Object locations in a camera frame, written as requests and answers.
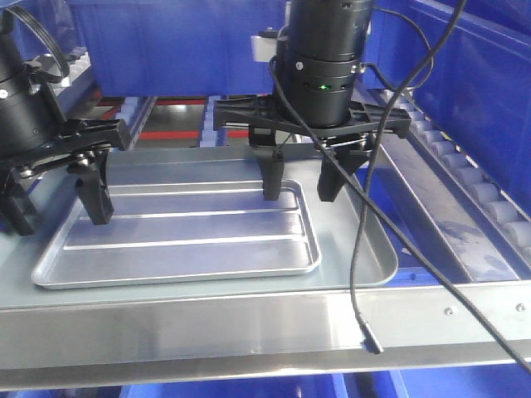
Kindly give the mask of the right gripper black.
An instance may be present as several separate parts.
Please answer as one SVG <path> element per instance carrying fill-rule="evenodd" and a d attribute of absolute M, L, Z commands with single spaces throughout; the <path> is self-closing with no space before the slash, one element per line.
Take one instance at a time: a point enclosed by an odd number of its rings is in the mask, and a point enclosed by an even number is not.
<path fill-rule="evenodd" d="M 352 176 L 373 152 L 370 135 L 377 132 L 406 137 L 411 118 L 403 109 L 352 101 L 349 96 L 334 98 L 334 93 L 282 98 L 280 94 L 253 95 L 240 99 L 218 100 L 214 107 L 216 129 L 245 124 L 249 144 L 256 156 L 267 201 L 280 196 L 284 172 L 283 145 L 278 132 L 301 135 L 318 141 Z M 346 180 L 323 156 L 317 185 L 319 199 L 334 202 Z"/>

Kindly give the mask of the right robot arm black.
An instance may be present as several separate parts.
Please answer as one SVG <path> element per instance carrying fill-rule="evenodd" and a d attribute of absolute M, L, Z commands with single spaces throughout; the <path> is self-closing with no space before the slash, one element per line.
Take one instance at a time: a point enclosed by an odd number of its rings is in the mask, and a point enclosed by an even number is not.
<path fill-rule="evenodd" d="M 348 174 L 374 149 L 384 108 L 351 99 L 373 10 L 370 1 L 294 1 L 288 27 L 276 44 L 275 77 L 283 95 Z M 277 132 L 305 131 L 280 94 L 218 100 L 214 127 L 247 124 L 266 200 L 280 195 L 284 154 Z"/>

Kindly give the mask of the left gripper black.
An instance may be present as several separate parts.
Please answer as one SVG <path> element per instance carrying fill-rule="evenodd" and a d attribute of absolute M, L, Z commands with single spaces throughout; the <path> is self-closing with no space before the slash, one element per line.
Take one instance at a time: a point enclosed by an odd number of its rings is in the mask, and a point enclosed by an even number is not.
<path fill-rule="evenodd" d="M 16 233 L 33 235 L 41 215 L 14 177 L 34 177 L 68 166 L 78 176 L 76 194 L 94 225 L 107 225 L 114 213 L 106 178 L 109 150 L 129 147 L 129 127 L 122 119 L 70 119 L 61 134 L 20 154 L 1 158 L 1 214 Z"/>

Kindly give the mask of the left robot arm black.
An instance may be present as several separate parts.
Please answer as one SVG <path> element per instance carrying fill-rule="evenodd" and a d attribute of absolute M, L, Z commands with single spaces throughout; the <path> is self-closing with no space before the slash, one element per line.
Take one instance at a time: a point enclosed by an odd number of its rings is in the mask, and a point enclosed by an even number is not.
<path fill-rule="evenodd" d="M 95 78 L 109 95 L 264 95 L 272 81 L 250 37 L 282 21 L 259 1 L 75 1 Z M 76 175 L 90 220 L 114 212 L 106 179 L 111 149 L 132 134 L 122 119 L 71 119 L 54 87 L 71 63 L 58 40 L 21 3 L 1 11 L 1 216 L 19 235 L 41 217 L 21 182 L 56 168 Z"/>

